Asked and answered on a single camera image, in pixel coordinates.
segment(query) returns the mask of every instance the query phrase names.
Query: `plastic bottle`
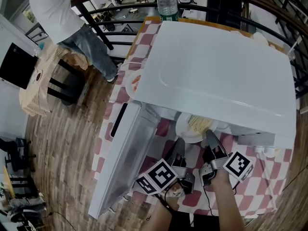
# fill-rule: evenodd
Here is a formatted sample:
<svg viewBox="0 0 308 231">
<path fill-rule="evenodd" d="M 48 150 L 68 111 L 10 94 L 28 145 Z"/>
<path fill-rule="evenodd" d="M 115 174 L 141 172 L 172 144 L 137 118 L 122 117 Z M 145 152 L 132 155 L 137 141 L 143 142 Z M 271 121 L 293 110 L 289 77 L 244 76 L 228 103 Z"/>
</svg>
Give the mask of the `plastic bottle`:
<svg viewBox="0 0 308 231">
<path fill-rule="evenodd" d="M 178 21 L 178 3 L 176 0 L 157 0 L 157 7 L 162 21 Z"/>
</svg>

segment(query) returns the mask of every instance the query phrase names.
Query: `open microwave door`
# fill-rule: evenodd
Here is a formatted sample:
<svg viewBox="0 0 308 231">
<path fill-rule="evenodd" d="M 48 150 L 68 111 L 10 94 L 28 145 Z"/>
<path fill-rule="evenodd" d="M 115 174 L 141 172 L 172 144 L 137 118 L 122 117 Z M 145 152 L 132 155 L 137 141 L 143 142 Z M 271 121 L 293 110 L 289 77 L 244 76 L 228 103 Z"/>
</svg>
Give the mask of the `open microwave door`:
<svg viewBox="0 0 308 231">
<path fill-rule="evenodd" d="M 130 191 L 159 121 L 149 105 L 127 105 L 94 190 L 89 209 L 92 217 L 98 218 Z"/>
</svg>

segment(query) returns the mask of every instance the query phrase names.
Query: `checkered tablecloth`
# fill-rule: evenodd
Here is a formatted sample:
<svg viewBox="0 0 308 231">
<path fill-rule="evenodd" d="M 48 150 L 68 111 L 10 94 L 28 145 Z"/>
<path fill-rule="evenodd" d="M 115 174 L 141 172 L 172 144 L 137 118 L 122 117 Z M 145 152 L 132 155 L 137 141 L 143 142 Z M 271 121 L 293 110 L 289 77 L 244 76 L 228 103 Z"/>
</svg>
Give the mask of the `checkered tablecloth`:
<svg viewBox="0 0 308 231">
<path fill-rule="evenodd" d="M 144 67 L 159 28 L 159 20 L 145 20 L 131 48 L 129 56 L 125 61 L 138 62 L 142 63 L 142 65 L 124 65 L 116 80 L 114 90 L 104 114 L 101 131 L 95 144 L 95 155 L 91 175 L 97 180 L 104 161 L 108 160 L 107 155 L 113 139 L 110 137 L 110 131 L 116 121 L 122 104 L 129 101 L 129 96 L 125 90 L 125 81 L 133 71 Z M 255 153 L 252 147 L 238 145 L 236 137 L 233 135 L 219 132 L 216 132 L 216 135 L 228 152 L 238 150 L 254 161 L 252 175 L 243 183 L 240 183 L 236 189 L 237 193 L 235 199 L 241 215 L 249 216 L 263 214 L 275 210 L 277 208 L 277 198 L 281 194 L 286 182 L 287 171 L 291 163 L 293 151 L 291 149 L 281 149 L 280 153 L 275 158 L 266 158 L 263 154 Z M 175 122 L 162 118 L 158 124 L 156 135 L 140 172 L 148 169 L 157 160 L 164 157 L 172 147 L 176 138 Z M 195 176 L 195 186 L 193 194 L 188 194 L 179 198 L 179 211 L 209 215 L 207 198 L 203 192 L 198 174 L 198 169 L 204 163 L 202 155 L 205 146 L 205 141 L 195 144 L 186 144 L 186 163 L 187 167 Z M 236 180 L 231 180 L 231 183 L 234 186 Z M 213 214 L 218 215 L 215 194 L 211 187 L 207 187 L 206 191 Z M 138 189 L 133 189 L 130 195 L 132 195 L 135 201 L 156 202 L 154 197 L 147 196 Z"/>
</svg>

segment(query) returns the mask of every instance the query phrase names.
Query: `standing person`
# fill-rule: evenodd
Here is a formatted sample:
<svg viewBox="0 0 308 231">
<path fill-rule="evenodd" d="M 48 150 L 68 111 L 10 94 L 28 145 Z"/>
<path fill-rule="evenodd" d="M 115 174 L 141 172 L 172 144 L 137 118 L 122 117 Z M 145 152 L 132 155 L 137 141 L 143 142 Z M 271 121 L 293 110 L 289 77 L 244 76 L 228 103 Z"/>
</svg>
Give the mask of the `standing person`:
<svg viewBox="0 0 308 231">
<path fill-rule="evenodd" d="M 244 231 L 244 223 L 237 207 L 229 173 L 219 169 L 212 179 L 219 217 L 194 215 L 194 228 L 191 227 L 189 214 L 174 211 L 169 212 L 159 201 L 150 220 L 142 231 L 178 231 L 178 230 L 209 230 L 209 231 Z M 174 210 L 177 209 L 177 199 L 168 198 L 167 203 Z"/>
<path fill-rule="evenodd" d="M 36 20 L 53 43 L 87 56 L 108 82 L 118 75 L 106 45 L 71 9 L 71 0 L 29 0 Z"/>
</svg>

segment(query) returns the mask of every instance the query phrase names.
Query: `hand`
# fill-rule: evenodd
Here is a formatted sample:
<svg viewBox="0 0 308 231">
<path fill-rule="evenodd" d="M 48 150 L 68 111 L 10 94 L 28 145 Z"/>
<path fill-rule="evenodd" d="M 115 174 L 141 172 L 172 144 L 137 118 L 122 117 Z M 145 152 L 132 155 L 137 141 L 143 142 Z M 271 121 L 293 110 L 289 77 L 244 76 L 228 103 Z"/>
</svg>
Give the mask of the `hand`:
<svg viewBox="0 0 308 231">
<path fill-rule="evenodd" d="M 224 169 L 218 169 L 216 176 L 211 180 L 214 187 L 219 187 L 223 184 L 231 184 L 229 179 L 229 173 Z"/>
</svg>

